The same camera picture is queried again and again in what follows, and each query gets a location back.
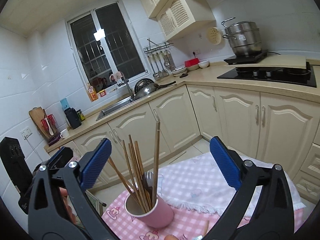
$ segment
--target pink checkered tablecloth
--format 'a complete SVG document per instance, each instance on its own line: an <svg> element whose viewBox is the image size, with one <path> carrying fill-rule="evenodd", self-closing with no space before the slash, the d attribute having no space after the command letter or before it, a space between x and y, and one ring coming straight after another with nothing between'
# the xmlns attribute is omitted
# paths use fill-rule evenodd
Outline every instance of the pink checkered tablecloth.
<svg viewBox="0 0 320 240"><path fill-rule="evenodd" d="M210 215L172 207L174 211L172 223L166 228L154 229L125 211L124 201L128 194L127 191L122 192L102 215L102 219L121 240L163 240L167 235L174 235L179 240L191 240L203 234L208 220L210 221L209 229L211 229L220 218L218 214ZM294 212L294 231L302 225L302 216L303 209ZM250 217L244 217L239 226L247 224L249 220Z"/></svg>

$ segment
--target countertop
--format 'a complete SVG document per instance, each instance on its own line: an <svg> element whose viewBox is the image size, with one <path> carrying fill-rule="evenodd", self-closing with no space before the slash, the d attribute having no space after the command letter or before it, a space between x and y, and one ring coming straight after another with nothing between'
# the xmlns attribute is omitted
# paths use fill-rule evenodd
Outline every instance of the countertop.
<svg viewBox="0 0 320 240"><path fill-rule="evenodd" d="M320 67L314 66L314 73L317 81L317 88L306 87L301 85L293 85L287 83L277 83L277 82L267 82L267 81L253 81L253 80L234 80L234 79L217 79L218 76L224 74L225 72L233 69L234 66L220 65L220 66L209 66L205 69L197 69L188 72L188 76L185 78L171 77L166 79L159 84L166 84L172 81L176 81L175 85L161 89L153 94L141 98L128 106L125 106L105 117L96 121L99 113L95 113L88 117L82 122L82 125L75 130L69 130L70 136L64 140L60 140L52 146L46 145L44 149L50 152L67 142L83 135L90 130L97 128L98 126L105 124L106 122L136 108L142 104L147 103L171 90L176 89L182 85L202 85L202 86L216 86L216 87L226 87L235 88L243 90L252 90L264 93L271 93L283 96L289 96L293 98L299 98L303 100L308 100L316 103L320 103Z"/></svg>

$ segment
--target pink cup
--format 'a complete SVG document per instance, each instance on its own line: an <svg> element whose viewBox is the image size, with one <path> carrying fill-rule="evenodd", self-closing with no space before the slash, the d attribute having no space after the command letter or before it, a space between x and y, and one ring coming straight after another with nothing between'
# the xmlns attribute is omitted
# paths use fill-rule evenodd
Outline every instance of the pink cup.
<svg viewBox="0 0 320 240"><path fill-rule="evenodd" d="M172 208L157 195L156 205L148 213L144 213L131 195L124 201L124 208L127 213L147 226L153 228L164 228L169 225L174 217Z"/></svg>

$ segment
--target wooden cutting board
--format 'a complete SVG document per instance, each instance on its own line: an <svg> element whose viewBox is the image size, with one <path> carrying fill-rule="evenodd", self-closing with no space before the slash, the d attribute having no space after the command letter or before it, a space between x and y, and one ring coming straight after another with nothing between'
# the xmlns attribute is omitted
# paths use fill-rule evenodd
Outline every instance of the wooden cutting board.
<svg viewBox="0 0 320 240"><path fill-rule="evenodd" d="M29 111L29 115L33 122L35 123L36 127L38 128L38 131L41 133L44 139L49 141L49 139L52 138L52 135L47 133L47 131L44 130L41 124L41 120L44 118L44 112L42 107L37 107Z"/></svg>
<svg viewBox="0 0 320 240"><path fill-rule="evenodd" d="M264 58L257 64L241 64L236 67L288 67L307 68L307 58L298 55L271 55Z"/></svg>

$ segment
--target tiled floor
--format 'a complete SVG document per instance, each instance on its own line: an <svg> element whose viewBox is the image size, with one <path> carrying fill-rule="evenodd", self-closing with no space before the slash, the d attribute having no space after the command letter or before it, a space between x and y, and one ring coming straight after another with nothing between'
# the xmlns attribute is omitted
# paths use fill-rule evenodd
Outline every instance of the tiled floor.
<svg viewBox="0 0 320 240"><path fill-rule="evenodd" d="M188 149L177 154L175 157L160 164L159 167L162 168L164 166L178 163L207 152L210 152L209 142L204 139L201 139L200 141L197 141L195 144L190 146ZM94 195L100 201L106 203L108 207L124 190L125 190L124 185L122 183L119 183L112 187L100 190L96 192ZM311 212L313 211L316 205L303 198L301 198L301 201L307 206L303 214L303 220L305 221L308 218L308 216L311 214Z"/></svg>

